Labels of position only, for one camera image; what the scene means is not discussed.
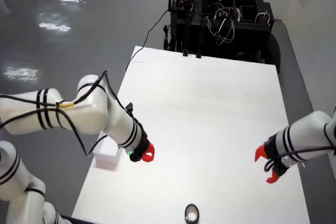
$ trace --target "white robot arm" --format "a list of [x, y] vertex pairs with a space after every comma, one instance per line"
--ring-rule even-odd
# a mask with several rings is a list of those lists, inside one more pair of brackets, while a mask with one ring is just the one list
[[255, 162], [261, 156], [268, 159], [264, 170], [272, 169], [272, 177], [266, 180], [272, 184], [292, 165], [332, 151], [336, 151], [336, 113], [330, 118], [314, 111], [259, 146]]
[[[74, 131], [86, 155], [77, 130], [85, 134], [103, 131], [119, 147], [125, 149], [133, 162], [151, 162], [154, 146], [143, 126], [132, 114], [132, 104], [122, 106], [110, 87], [107, 72], [101, 76], [83, 77], [77, 87], [77, 97], [64, 101], [56, 89], [1, 95], [0, 129], [11, 134], [24, 134], [54, 127]], [[45, 185], [29, 173], [15, 147], [0, 141], [0, 199], [10, 201], [6, 223], [69, 223], [53, 206], [44, 202]]]

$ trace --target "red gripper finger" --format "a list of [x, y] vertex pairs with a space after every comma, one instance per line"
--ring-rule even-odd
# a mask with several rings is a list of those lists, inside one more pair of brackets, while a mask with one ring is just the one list
[[152, 143], [149, 143], [148, 149], [142, 154], [141, 159], [145, 162], [151, 162], [154, 160], [155, 149]]
[[262, 144], [261, 146], [257, 148], [254, 162], [257, 161], [260, 157], [264, 157], [265, 159], [268, 159], [266, 152], [265, 152], [265, 144]]
[[268, 179], [266, 180], [266, 182], [269, 183], [269, 184], [273, 184], [273, 183], [275, 183], [279, 178], [280, 178], [280, 176], [279, 176], [278, 174], [276, 174], [274, 170], [272, 170], [272, 177], [268, 178]]

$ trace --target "tape roll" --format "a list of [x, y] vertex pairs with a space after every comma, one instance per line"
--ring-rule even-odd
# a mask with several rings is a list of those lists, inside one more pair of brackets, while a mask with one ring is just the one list
[[200, 213], [196, 205], [194, 204], [189, 204], [186, 206], [185, 211], [184, 211], [184, 219], [187, 222], [187, 224], [197, 224]]

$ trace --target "small white box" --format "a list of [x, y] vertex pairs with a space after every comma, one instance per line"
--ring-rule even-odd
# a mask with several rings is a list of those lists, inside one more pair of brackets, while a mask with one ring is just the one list
[[[105, 133], [100, 132], [98, 139], [104, 135]], [[118, 165], [120, 154], [121, 148], [118, 148], [116, 142], [109, 136], [100, 141], [93, 151], [96, 166], [103, 169], [115, 169]]]

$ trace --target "glossy floor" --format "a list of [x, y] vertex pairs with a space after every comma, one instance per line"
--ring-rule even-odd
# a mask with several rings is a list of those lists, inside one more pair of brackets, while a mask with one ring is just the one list
[[[143, 43], [167, 4], [168, 0], [0, 0], [1, 93], [54, 87], [64, 99], [73, 99], [82, 76], [105, 69], [118, 90], [134, 46]], [[168, 23], [166, 15], [150, 34], [148, 47], [163, 47], [162, 27]], [[309, 113], [311, 105], [283, 23], [276, 23], [274, 34], [282, 53], [279, 79], [291, 123]], [[0, 134], [46, 183], [47, 201], [70, 216], [92, 160], [84, 156], [73, 133], [53, 129], [19, 136], [2, 130]], [[97, 139], [82, 137], [86, 146]], [[325, 158], [301, 169], [312, 223], [335, 219], [331, 207], [336, 187], [330, 173]], [[5, 216], [6, 204], [0, 202], [0, 223]]]

